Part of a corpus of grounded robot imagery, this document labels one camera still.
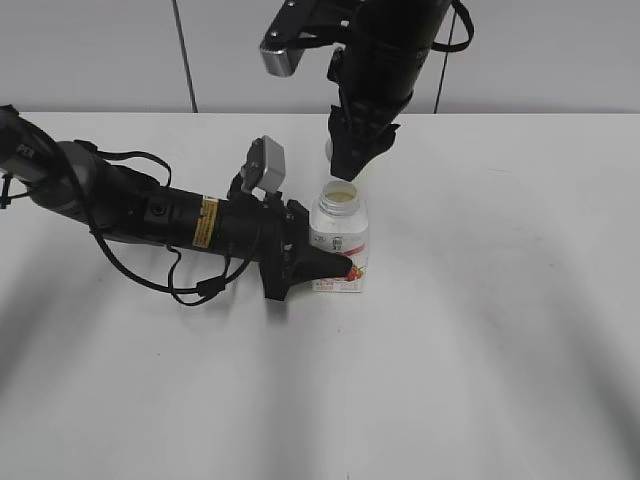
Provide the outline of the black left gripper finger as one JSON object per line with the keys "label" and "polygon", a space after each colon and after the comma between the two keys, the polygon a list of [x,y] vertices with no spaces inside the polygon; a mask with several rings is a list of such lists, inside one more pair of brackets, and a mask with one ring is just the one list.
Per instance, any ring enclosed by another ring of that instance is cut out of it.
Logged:
{"label": "black left gripper finger", "polygon": [[287,244],[309,244],[309,210],[299,201],[289,199],[286,203],[285,238]]}
{"label": "black left gripper finger", "polygon": [[344,255],[326,252],[309,244],[297,245],[289,253],[286,287],[291,289],[314,280],[344,278],[352,266],[352,261]]}

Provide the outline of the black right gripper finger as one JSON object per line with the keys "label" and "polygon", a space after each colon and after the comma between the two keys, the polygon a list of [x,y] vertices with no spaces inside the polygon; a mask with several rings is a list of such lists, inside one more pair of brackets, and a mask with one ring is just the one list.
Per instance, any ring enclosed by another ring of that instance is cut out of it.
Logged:
{"label": "black right gripper finger", "polygon": [[401,105],[350,97],[343,89],[338,93],[339,105],[331,106],[328,120],[330,172],[333,177],[354,180],[373,159],[393,146]]}

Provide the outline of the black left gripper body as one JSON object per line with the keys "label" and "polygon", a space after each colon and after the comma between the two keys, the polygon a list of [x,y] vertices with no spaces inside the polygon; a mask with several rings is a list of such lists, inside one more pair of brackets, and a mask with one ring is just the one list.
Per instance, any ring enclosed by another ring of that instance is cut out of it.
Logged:
{"label": "black left gripper body", "polygon": [[229,193],[217,218],[217,253],[257,262],[264,296],[283,301],[290,289],[284,253],[287,210],[282,193],[260,200],[245,192]]}

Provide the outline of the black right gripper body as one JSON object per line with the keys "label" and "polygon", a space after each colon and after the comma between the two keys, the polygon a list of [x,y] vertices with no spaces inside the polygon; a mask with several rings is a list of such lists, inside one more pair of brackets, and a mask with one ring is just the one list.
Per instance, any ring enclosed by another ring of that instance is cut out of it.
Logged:
{"label": "black right gripper body", "polygon": [[413,97],[430,48],[398,46],[364,34],[337,48],[327,78],[338,86],[345,114],[395,119]]}

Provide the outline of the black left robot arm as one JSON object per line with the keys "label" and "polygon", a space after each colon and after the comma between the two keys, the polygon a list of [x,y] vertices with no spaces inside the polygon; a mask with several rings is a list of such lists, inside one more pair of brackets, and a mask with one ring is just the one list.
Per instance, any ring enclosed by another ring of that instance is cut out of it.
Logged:
{"label": "black left robot arm", "polygon": [[[14,201],[9,187],[17,180],[24,197],[36,205],[87,225],[121,274],[182,305],[213,300],[251,263],[259,267],[265,297],[277,301],[293,286],[352,271],[345,255],[311,244],[309,211],[295,200],[283,200],[284,150],[272,138],[251,143],[223,199],[160,183],[125,166],[131,158],[170,167],[144,151],[107,152],[84,140],[57,142],[13,106],[1,109],[1,205]],[[110,242],[156,245],[175,255],[184,249],[220,255],[226,267],[193,287],[177,287],[173,271],[159,284],[125,267]]]}

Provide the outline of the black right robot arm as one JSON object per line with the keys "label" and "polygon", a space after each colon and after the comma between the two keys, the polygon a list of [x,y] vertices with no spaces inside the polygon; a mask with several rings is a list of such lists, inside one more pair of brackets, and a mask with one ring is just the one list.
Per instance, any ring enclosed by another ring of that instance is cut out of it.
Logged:
{"label": "black right robot arm", "polygon": [[396,117],[410,103],[449,1],[366,1],[350,21],[351,39],[334,52],[328,78],[337,84],[331,107],[331,175],[354,180],[388,151]]}

